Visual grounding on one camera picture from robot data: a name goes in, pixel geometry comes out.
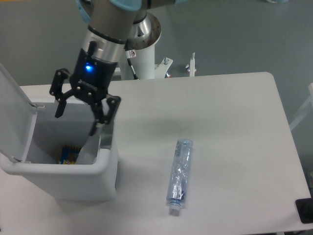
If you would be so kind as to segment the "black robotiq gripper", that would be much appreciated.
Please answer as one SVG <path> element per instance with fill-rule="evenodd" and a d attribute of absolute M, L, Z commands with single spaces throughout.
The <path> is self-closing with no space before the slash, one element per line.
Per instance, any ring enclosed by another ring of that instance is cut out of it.
<path fill-rule="evenodd" d="M 121 102 L 121 97 L 108 94 L 108 87 L 116 66 L 116 62 L 98 60 L 81 49 L 73 74 L 65 68 L 55 71 L 49 90 L 49 93 L 58 102 L 55 117 L 59 118 L 63 115 L 67 99 L 74 95 L 77 99 L 90 105 L 93 112 L 94 123 L 89 136 L 93 136 L 97 128 L 110 124 L 114 120 Z M 63 93 L 62 87 L 66 79 L 69 79 L 72 89 Z M 101 102 L 104 98 L 109 108 L 106 114 L 103 112 Z"/>

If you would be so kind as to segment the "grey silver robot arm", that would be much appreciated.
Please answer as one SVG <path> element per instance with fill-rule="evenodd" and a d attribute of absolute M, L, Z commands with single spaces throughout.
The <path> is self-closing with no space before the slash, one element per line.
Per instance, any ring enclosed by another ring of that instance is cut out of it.
<path fill-rule="evenodd" d="M 132 27 L 146 19 L 146 11 L 179 4 L 179 0 L 78 0 L 88 29 L 74 68 L 56 70 L 49 93 L 58 102 L 55 117 L 63 115 L 71 96 L 88 104 L 94 115 L 90 129 L 114 119 L 121 98 L 108 93 L 109 84 L 122 53 L 131 48 Z"/>

